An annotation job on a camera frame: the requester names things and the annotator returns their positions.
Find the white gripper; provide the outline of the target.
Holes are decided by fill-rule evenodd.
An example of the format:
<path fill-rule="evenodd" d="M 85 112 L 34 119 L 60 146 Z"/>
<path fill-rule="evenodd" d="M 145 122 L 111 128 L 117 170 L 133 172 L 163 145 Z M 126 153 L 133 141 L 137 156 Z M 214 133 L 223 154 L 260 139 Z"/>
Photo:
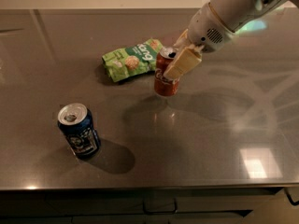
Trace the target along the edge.
<path fill-rule="evenodd" d="M 204 52 L 221 49 L 235 34 L 233 8 L 229 3 L 208 2 L 192 17 L 188 30 L 185 30 L 174 43 L 180 48 L 190 40 L 189 45 L 179 51 L 164 72 L 164 77 L 176 80 L 193 70 L 202 61 Z"/>

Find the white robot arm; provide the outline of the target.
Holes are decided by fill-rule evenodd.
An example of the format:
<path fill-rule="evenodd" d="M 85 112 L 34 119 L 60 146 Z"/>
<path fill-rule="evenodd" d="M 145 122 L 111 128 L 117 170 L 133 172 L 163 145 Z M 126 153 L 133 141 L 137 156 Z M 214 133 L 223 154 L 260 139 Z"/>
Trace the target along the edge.
<path fill-rule="evenodd" d="M 221 49 L 245 24 L 288 1 L 299 5 L 299 0 L 209 0 L 193 15 L 175 43 L 178 53 L 164 77 L 182 77 L 202 61 L 203 53 Z"/>

